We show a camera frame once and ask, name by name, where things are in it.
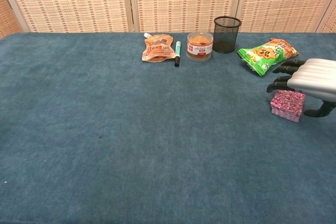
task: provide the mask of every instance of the robotic hand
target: robotic hand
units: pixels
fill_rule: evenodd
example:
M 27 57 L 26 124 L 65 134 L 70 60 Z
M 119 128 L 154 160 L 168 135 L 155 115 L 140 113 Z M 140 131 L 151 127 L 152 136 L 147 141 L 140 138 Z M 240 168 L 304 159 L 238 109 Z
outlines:
M 322 99 L 318 110 L 306 110 L 304 115 L 315 118 L 329 115 L 336 108 L 336 61 L 325 59 L 287 60 L 273 73 L 288 73 L 278 77 L 267 88 L 299 91 L 311 97 Z

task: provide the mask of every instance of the pink patterned box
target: pink patterned box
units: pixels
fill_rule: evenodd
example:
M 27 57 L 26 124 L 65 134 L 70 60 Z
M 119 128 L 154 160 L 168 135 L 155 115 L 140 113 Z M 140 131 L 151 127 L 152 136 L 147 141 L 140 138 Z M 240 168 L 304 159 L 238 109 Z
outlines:
M 278 90 L 271 101 L 272 114 L 299 122 L 304 101 L 302 93 Z

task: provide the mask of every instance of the table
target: table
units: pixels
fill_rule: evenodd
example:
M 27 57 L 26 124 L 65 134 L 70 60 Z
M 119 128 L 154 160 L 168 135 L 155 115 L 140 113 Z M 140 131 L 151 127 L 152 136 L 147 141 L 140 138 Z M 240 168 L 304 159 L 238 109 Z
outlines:
M 274 116 L 279 74 L 191 61 L 172 36 L 179 68 L 142 62 L 138 33 L 0 41 L 0 221 L 336 223 L 336 113 Z M 271 37 L 336 59 L 336 34 L 240 33 L 236 50 Z

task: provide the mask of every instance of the green marker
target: green marker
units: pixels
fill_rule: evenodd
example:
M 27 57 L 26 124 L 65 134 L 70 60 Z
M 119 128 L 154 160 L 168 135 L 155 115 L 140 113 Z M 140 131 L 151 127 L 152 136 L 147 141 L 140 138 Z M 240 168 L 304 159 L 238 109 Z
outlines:
M 181 53 L 181 42 L 176 42 L 175 48 L 175 66 L 178 67 L 180 65 L 180 53 Z

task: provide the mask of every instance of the printed label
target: printed label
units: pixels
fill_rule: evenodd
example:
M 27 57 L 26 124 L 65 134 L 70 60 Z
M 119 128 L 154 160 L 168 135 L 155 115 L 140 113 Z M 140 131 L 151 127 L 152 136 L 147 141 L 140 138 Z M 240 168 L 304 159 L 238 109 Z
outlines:
M 193 55 L 207 55 L 212 51 L 212 43 L 207 46 L 194 46 L 192 44 L 188 44 L 188 52 Z

